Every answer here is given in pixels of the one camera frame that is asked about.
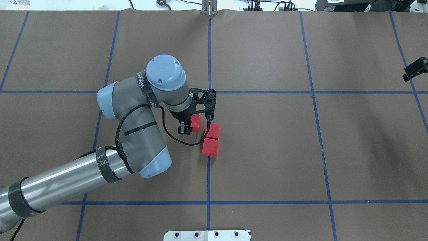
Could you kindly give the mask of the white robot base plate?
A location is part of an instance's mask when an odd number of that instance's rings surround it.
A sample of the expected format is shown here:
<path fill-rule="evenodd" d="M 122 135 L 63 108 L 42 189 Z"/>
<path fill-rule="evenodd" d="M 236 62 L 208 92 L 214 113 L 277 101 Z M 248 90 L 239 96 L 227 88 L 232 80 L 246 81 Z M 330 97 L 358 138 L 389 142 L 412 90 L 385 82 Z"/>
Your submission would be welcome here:
<path fill-rule="evenodd" d="M 247 230 L 188 230 L 168 231 L 164 241 L 251 241 L 251 231 Z"/>

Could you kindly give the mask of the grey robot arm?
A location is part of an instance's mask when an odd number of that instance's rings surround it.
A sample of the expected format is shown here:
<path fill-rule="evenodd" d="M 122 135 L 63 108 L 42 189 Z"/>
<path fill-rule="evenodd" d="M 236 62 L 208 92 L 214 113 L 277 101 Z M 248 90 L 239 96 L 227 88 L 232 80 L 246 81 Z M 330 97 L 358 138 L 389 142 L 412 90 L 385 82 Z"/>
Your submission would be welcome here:
<path fill-rule="evenodd" d="M 189 88 L 179 60 L 171 55 L 152 58 L 145 69 L 122 81 L 104 84 L 97 93 L 98 118 L 118 122 L 111 145 L 99 144 L 94 134 L 92 149 L 59 167 L 23 177 L 1 189 L 1 233 L 27 218 L 114 184 L 133 173 L 150 178 L 166 171 L 172 159 L 153 111 L 166 109 L 180 122 L 178 134 L 191 132 L 199 89 Z"/>

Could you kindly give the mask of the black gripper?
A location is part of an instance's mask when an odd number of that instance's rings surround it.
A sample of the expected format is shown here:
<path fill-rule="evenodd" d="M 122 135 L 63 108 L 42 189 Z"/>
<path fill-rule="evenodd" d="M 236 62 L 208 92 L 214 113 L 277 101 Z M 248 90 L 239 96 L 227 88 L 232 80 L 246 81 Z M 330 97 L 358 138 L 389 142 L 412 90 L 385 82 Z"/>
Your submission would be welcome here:
<path fill-rule="evenodd" d="M 178 134 L 179 135 L 190 135 L 192 132 L 192 121 L 191 116 L 194 115 L 194 111 L 184 110 L 184 111 L 173 111 L 168 109 L 171 115 L 179 121 Z"/>

